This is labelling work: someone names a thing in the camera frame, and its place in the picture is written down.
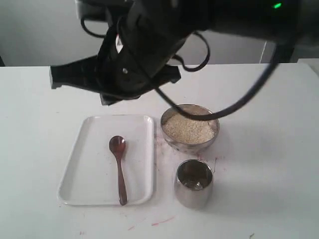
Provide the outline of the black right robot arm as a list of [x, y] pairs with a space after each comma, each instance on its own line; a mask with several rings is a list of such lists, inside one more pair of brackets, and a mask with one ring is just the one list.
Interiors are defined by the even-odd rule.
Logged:
[[214, 31], [283, 43], [319, 42], [316, 0], [90, 0], [84, 19], [106, 21], [99, 52], [50, 67], [53, 89], [71, 86], [101, 94], [107, 105], [133, 100], [180, 79], [168, 61], [196, 31]]

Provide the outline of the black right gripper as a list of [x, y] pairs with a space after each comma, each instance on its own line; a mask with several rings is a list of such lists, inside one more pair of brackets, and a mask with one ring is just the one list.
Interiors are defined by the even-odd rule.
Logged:
[[179, 69], [167, 62], [194, 30], [191, 19], [194, 5], [190, 1], [74, 2], [79, 20], [108, 22], [109, 30], [97, 57], [49, 67], [51, 89], [70, 86], [99, 92], [98, 75], [103, 87], [102, 104], [109, 106], [122, 100], [135, 100], [181, 78]]

